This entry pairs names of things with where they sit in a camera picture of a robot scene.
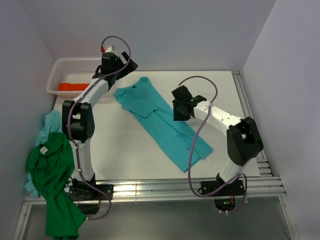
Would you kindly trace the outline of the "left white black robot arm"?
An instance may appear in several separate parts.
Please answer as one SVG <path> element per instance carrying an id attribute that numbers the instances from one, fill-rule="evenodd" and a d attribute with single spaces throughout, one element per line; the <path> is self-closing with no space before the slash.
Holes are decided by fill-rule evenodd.
<path id="1" fill-rule="evenodd" d="M 95 198 L 98 193 L 90 153 L 91 138 L 95 132 L 93 108 L 116 81 L 138 68 L 130 53 L 124 51 L 121 55 L 126 62 L 113 50 L 103 51 L 101 64 L 89 85 L 79 96 L 62 103 L 62 131 L 71 145 L 75 167 L 72 185 L 86 200 Z"/>

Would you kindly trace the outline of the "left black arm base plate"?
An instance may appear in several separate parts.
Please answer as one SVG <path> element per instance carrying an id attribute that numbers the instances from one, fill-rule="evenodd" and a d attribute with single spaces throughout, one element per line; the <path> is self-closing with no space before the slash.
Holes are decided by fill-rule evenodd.
<path id="1" fill-rule="evenodd" d="M 86 184 L 72 185 L 67 193 L 68 198 L 75 202 L 82 213 L 87 216 L 93 216 L 98 213 L 103 201 L 109 201 L 113 198 L 113 184 L 98 184 L 94 186 L 98 189 L 92 189 Z"/>

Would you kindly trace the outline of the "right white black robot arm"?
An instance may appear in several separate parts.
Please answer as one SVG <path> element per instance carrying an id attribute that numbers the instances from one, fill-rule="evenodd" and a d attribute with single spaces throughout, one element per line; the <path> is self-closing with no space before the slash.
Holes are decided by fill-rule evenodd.
<path id="1" fill-rule="evenodd" d="M 229 194 L 234 188 L 233 182 L 239 178 L 247 162 L 264 149 L 255 120 L 252 117 L 241 118 L 213 106 L 217 94 L 208 101 L 201 95 L 192 96 L 188 88 L 181 85 L 172 91 L 172 95 L 174 121 L 187 121 L 191 118 L 202 120 L 191 144 L 189 161 L 198 135 L 206 123 L 226 137 L 227 162 L 217 175 L 216 189 L 222 195 Z"/>

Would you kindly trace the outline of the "white perforated plastic basket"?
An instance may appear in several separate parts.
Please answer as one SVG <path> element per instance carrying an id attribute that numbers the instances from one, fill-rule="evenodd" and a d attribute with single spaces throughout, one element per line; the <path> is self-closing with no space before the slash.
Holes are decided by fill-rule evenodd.
<path id="1" fill-rule="evenodd" d="M 60 91 L 60 84 L 89 84 L 100 58 L 61 58 L 52 67 L 47 80 L 46 91 L 63 99 L 74 99 L 82 91 Z"/>

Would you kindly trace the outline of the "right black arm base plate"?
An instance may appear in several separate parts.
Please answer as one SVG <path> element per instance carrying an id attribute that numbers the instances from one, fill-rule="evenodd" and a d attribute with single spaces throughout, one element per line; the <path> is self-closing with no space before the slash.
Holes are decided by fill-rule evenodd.
<path id="1" fill-rule="evenodd" d="M 200 188 L 197 192 L 201 195 L 209 194 L 221 187 L 222 185 L 216 180 L 201 181 Z M 243 196 L 245 193 L 245 185 L 241 179 L 234 181 L 223 187 L 221 190 L 216 192 L 214 197 L 231 197 L 231 196 Z"/>

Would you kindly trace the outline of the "teal t-shirt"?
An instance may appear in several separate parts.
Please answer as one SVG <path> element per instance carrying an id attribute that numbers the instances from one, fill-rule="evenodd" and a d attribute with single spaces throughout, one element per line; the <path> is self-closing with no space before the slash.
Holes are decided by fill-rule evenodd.
<path id="1" fill-rule="evenodd" d="M 141 77 L 128 87 L 118 88 L 113 96 L 138 120 L 165 155 L 186 172 L 196 132 L 186 122 L 173 120 L 173 109 L 150 79 Z"/>

